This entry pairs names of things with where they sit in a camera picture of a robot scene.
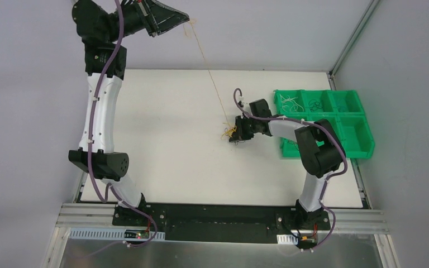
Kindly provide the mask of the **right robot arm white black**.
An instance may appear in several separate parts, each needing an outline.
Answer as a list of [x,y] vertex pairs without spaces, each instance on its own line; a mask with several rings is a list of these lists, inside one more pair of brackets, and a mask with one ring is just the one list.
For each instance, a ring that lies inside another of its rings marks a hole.
[[295,203],[294,219],[300,228],[310,228],[324,211],[323,197],[329,180],[340,174],[338,169],[346,159],[336,132],[326,119],[303,121],[273,115],[264,99],[249,103],[249,111],[244,110],[241,101],[237,102],[237,106],[242,115],[235,118],[230,142],[247,141],[260,133],[296,143],[306,179]]

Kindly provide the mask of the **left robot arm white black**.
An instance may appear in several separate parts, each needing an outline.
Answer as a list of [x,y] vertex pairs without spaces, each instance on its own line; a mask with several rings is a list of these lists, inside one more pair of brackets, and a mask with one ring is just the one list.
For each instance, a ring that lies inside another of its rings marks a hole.
[[114,145],[115,113],[125,77],[127,50],[123,39],[140,31],[160,36],[189,22],[189,15],[159,1],[116,1],[109,13],[94,1],[75,1],[71,16],[84,45],[88,104],[84,130],[78,148],[70,150],[69,161],[89,175],[94,188],[106,185],[97,196],[102,202],[113,194],[128,209],[126,217],[143,225],[148,211],[140,204],[142,192],[128,176],[129,156]]

